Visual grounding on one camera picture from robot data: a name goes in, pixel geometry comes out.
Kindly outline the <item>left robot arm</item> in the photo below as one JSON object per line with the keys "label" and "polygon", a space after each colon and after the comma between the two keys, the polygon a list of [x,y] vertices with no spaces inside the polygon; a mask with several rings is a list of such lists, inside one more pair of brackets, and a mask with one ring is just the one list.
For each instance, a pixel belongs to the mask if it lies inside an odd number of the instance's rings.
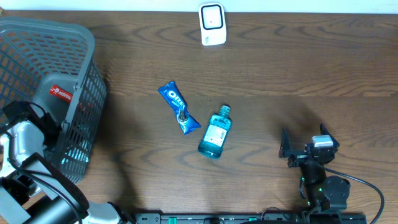
{"label": "left robot arm", "polygon": [[2,110],[1,217],[8,223],[135,223],[117,205],[89,202],[43,155],[59,134],[49,113],[13,101]]}

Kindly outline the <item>grey plastic shopping basket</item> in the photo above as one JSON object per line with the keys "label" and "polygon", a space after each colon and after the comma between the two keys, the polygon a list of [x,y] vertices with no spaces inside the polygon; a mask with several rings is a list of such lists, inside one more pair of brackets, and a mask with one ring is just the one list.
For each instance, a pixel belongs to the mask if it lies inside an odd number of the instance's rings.
{"label": "grey plastic shopping basket", "polygon": [[[1,18],[1,106],[31,101],[38,116],[51,115],[61,130],[44,157],[74,183],[84,178],[106,101],[94,51],[83,26]],[[72,102],[51,95],[53,85],[71,93]]]}

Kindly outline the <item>blue mouthwash bottle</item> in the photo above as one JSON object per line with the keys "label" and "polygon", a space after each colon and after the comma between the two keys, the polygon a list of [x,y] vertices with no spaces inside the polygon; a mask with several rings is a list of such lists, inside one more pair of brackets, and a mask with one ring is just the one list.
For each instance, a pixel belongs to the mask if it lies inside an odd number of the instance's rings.
{"label": "blue mouthwash bottle", "polygon": [[198,151],[206,157],[219,159],[223,152],[224,142],[232,127],[229,118],[231,108],[222,105],[218,114],[211,116],[204,137],[199,143]]}

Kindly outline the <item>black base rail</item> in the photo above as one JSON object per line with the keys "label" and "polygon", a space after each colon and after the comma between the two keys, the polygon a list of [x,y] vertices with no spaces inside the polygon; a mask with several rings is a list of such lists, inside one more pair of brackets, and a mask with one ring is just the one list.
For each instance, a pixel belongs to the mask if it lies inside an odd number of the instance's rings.
{"label": "black base rail", "polygon": [[300,215],[280,212],[267,212],[259,214],[206,214],[206,215],[181,215],[138,213],[134,215],[138,224],[240,224],[240,223],[340,223],[340,224],[366,224],[364,215],[312,215],[303,218]]}

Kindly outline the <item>blue Oreo cookie pack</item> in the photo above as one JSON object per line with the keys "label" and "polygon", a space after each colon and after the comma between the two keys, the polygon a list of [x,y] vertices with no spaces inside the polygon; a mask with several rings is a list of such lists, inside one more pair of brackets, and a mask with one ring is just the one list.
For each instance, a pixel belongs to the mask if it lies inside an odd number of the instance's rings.
{"label": "blue Oreo cookie pack", "polygon": [[201,127],[201,125],[188,112],[187,103],[174,81],[160,87],[158,92],[174,111],[177,123],[184,135],[190,134],[192,131]]}

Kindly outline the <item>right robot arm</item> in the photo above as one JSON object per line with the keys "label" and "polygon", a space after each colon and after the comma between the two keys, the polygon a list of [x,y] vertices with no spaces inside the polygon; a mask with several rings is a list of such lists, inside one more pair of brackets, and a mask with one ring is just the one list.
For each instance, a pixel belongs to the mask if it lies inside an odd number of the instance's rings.
{"label": "right robot arm", "polygon": [[279,157],[288,159],[289,168],[301,171],[300,194],[308,202],[301,214],[305,223],[340,223],[341,212],[347,209],[350,182],[336,175],[327,176],[324,167],[335,158],[339,146],[324,124],[320,125],[320,134],[301,151],[292,149],[287,130],[282,130]]}

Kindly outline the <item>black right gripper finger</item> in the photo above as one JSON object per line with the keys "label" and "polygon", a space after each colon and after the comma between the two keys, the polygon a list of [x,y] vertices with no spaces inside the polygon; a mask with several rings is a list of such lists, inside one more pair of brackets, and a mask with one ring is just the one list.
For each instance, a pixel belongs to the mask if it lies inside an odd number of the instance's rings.
{"label": "black right gripper finger", "polygon": [[290,153],[292,151],[291,146],[290,146],[290,141],[289,137],[287,134],[287,130],[285,128],[282,129],[282,134],[281,134],[281,144],[280,144],[280,153]]}
{"label": "black right gripper finger", "polygon": [[338,141],[332,136],[332,134],[327,130],[326,126],[323,123],[320,124],[320,134],[328,135],[334,144],[338,143]]}

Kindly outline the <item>red Nescafe coffee stick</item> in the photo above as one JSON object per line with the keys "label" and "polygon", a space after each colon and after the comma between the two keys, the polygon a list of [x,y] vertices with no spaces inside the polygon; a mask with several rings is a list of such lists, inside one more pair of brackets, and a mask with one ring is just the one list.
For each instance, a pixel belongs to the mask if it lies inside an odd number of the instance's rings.
{"label": "red Nescafe coffee stick", "polygon": [[63,88],[59,87],[58,85],[53,85],[49,91],[49,93],[53,96],[56,96],[57,98],[60,98],[61,100],[71,103],[73,95]]}

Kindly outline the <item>white barcode scanner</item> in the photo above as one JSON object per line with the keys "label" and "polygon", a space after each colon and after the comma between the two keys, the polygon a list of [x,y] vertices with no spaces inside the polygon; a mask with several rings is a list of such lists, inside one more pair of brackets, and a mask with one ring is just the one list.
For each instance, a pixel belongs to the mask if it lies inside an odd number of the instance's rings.
{"label": "white barcode scanner", "polygon": [[202,45],[224,44],[227,38],[227,30],[223,5],[218,2],[202,4],[199,7],[198,15]]}

